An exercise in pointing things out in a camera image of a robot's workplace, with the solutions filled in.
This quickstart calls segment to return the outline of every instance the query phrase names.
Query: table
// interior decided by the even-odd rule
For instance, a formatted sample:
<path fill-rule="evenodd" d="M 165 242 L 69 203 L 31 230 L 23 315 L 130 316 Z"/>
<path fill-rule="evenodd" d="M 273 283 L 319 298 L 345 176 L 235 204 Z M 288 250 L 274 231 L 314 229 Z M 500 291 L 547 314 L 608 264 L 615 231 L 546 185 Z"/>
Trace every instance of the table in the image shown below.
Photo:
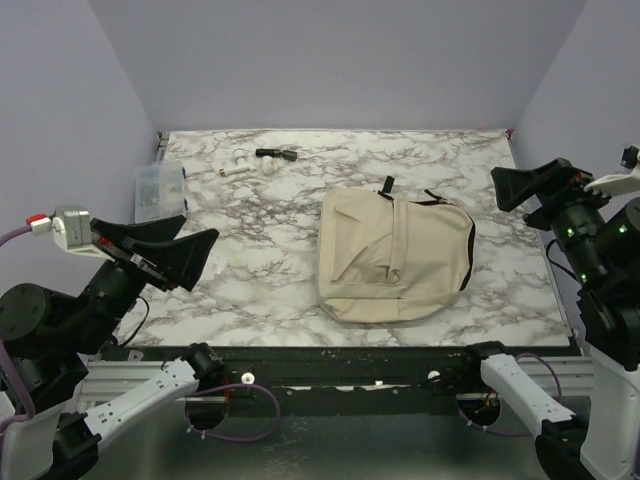
<path fill-rule="evenodd" d="M 270 177 L 259 169 L 221 177 L 237 148 L 293 149 L 299 160 L 280 160 Z M 132 345 L 568 345 L 537 232 L 522 210 L 496 207 L 489 172 L 514 167 L 505 132 L 175 132 L 164 161 L 175 160 L 187 172 L 183 231 L 221 236 L 193 292 L 145 291 L 151 314 Z M 322 198 L 331 188 L 377 190 L 387 175 L 394 191 L 424 200 L 429 188 L 465 209 L 477 226 L 475 271 L 457 303 L 424 320 L 341 324 L 320 310 L 314 290 Z M 120 338 L 143 312 L 123 319 Z"/>

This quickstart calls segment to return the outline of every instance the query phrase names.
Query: marble surface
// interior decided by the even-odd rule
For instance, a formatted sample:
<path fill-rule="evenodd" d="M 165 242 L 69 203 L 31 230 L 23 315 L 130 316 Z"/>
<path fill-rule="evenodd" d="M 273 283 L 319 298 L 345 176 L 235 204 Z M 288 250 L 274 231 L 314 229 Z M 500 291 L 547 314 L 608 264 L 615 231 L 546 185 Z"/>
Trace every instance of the marble surface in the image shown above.
<path fill-rule="evenodd" d="M 271 177 L 260 169 L 220 177 L 237 148 L 291 148 L 299 161 L 280 160 Z M 537 233 L 522 211 L 496 207 L 489 172 L 514 166 L 504 132 L 178 132 L 172 160 L 188 175 L 183 232 L 214 227 L 221 236 L 193 292 L 145 291 L 151 315 L 132 345 L 568 344 Z M 387 175 L 394 191 L 424 200 L 429 188 L 467 211 L 477 225 L 475 272 L 457 303 L 426 319 L 341 324 L 318 308 L 314 290 L 322 198 L 331 188 L 377 190 Z M 143 311 L 123 319 L 120 338 Z"/>

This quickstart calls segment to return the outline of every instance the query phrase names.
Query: gray floor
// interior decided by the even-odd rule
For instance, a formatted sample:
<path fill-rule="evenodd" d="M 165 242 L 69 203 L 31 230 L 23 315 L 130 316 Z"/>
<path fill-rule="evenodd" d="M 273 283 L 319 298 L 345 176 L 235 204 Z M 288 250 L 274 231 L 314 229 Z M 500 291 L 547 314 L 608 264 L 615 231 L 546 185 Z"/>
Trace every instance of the gray floor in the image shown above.
<path fill-rule="evenodd" d="M 268 419 L 229 419 L 225 433 L 248 434 Z M 503 429 L 520 430 L 511 412 Z M 546 480 L 531 438 L 492 437 L 458 417 L 427 415 L 287 418 L 279 434 L 253 445 L 186 433 L 182 404 L 124 434 L 86 480 L 367 479 Z"/>

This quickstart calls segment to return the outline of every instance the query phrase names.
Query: clear plastic box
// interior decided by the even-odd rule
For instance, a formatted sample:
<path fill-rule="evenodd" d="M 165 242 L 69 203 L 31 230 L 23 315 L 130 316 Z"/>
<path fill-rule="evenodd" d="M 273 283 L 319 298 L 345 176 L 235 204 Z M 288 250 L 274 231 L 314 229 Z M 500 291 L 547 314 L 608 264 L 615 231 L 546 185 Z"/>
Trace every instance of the clear plastic box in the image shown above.
<path fill-rule="evenodd" d="M 161 162 L 136 171 L 136 223 L 184 215 L 185 174 L 181 162 Z"/>

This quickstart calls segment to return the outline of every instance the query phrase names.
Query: black cable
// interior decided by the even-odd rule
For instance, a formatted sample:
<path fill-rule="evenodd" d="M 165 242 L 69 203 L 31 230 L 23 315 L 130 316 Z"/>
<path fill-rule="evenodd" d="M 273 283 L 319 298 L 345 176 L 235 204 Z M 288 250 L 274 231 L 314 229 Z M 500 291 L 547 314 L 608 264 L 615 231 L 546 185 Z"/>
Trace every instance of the black cable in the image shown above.
<path fill-rule="evenodd" d="M 140 325 L 138 325 L 136 327 L 136 329 L 133 331 L 133 333 L 131 334 L 131 336 L 129 338 L 127 338 L 124 342 L 122 342 L 119 345 L 117 343 L 115 344 L 118 347 L 126 347 L 127 345 L 129 345 L 131 343 L 131 341 L 136 337 L 136 335 L 138 334 L 138 332 L 140 331 L 142 326 L 144 325 L 144 322 L 147 321 L 147 317 L 149 317 L 149 312 L 151 311 L 151 307 L 149 306 L 149 302 L 147 302 L 147 300 L 142 298 L 142 297 L 138 297 L 138 298 L 140 300 L 142 300 L 144 302 L 144 304 L 147 306 L 147 313 L 145 313 L 144 318 L 140 322 Z"/>
<path fill-rule="evenodd" d="M 576 278 L 576 276 L 574 275 L 574 273 L 569 270 L 567 267 L 565 267 L 564 265 L 560 265 L 558 262 L 551 260 L 551 257 L 549 257 L 549 252 L 551 251 L 551 247 L 553 247 L 554 244 L 558 243 L 558 240 L 556 240 L 555 238 L 553 240 L 551 240 L 549 243 L 547 243 L 546 248 L 544 249 L 544 253 L 547 256 L 547 260 L 549 260 L 549 263 L 555 267 L 558 267 L 560 270 L 562 270 L 564 273 L 566 273 L 567 275 L 569 275 L 571 278 L 573 278 L 576 282 L 578 281 L 578 279 Z"/>

